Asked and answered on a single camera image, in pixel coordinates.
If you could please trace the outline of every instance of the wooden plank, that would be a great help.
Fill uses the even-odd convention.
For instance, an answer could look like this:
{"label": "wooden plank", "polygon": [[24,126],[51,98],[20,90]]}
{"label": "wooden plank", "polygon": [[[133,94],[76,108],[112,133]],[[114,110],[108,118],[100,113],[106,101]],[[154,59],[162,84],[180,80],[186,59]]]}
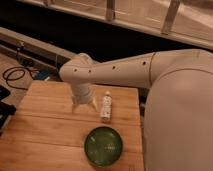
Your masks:
{"label": "wooden plank", "polygon": [[139,153],[122,153],[105,169],[92,167],[78,147],[0,140],[0,169],[3,171],[143,171]]}
{"label": "wooden plank", "polygon": [[122,137],[124,151],[142,153],[141,128],[119,124],[17,115],[11,119],[2,139],[83,147],[89,132],[99,126],[117,130]]}
{"label": "wooden plank", "polygon": [[112,123],[140,125],[136,89],[97,85],[93,85],[92,89],[98,111],[81,105],[72,113],[71,90],[68,84],[34,81],[16,114],[99,122],[102,97],[109,90],[113,100]]}
{"label": "wooden plank", "polygon": [[[137,100],[137,89],[127,87],[115,87],[115,86],[103,86],[103,85],[91,85],[91,89],[97,94],[103,94],[106,91],[110,91],[112,95],[133,98]],[[29,96],[40,96],[40,97],[71,97],[71,89],[69,84],[65,82],[54,82],[54,81],[33,81],[27,95]]]}
{"label": "wooden plank", "polygon": [[[140,125],[139,107],[132,107],[119,103],[121,100],[113,98],[111,123]],[[16,112],[16,115],[28,115],[51,118],[64,118],[84,121],[100,121],[102,100],[97,98],[98,111],[88,105],[77,107],[73,113],[71,99],[26,96]]]}

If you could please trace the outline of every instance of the green plate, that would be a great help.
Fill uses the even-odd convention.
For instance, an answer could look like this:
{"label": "green plate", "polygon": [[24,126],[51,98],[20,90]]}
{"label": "green plate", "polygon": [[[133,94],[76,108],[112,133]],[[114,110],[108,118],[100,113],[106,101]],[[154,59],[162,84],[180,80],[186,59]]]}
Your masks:
{"label": "green plate", "polygon": [[87,136],[84,150],[91,164],[97,167],[112,165],[121,155],[123,143],[117,131],[110,127],[98,127]]}

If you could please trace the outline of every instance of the wall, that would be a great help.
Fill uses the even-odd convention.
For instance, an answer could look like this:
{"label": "wall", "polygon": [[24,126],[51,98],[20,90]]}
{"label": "wall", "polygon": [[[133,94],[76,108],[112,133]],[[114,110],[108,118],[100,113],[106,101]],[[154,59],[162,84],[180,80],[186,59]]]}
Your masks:
{"label": "wall", "polygon": [[1,0],[0,26],[98,61],[193,47],[14,0]]}

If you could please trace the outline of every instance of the bowl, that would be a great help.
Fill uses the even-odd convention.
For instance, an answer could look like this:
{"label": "bowl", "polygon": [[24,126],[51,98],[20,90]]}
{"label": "bowl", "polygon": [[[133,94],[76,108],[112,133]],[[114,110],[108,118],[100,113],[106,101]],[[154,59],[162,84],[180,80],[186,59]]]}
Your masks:
{"label": "bowl", "polygon": [[106,167],[121,156],[123,142],[117,131],[110,127],[93,129],[86,137],[84,151],[89,162],[96,167]]}

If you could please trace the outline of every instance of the cable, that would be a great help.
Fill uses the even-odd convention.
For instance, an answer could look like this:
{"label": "cable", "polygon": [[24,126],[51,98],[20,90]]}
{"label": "cable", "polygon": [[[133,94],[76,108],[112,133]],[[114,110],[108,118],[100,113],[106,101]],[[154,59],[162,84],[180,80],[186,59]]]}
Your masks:
{"label": "cable", "polygon": [[[12,68],[9,68],[7,70],[5,70],[2,74],[2,77],[3,79],[6,81],[6,84],[11,87],[11,88],[15,88],[15,89],[19,89],[19,90],[28,90],[27,88],[24,88],[24,87],[17,87],[17,86],[14,86],[14,85],[11,85],[9,83],[9,81],[17,81],[21,78],[23,78],[26,74],[26,72],[29,73],[30,77],[33,79],[33,72],[37,72],[38,70],[31,70],[27,67],[12,67]],[[16,72],[22,72],[22,74],[16,78],[11,78],[11,76],[16,73]]]}

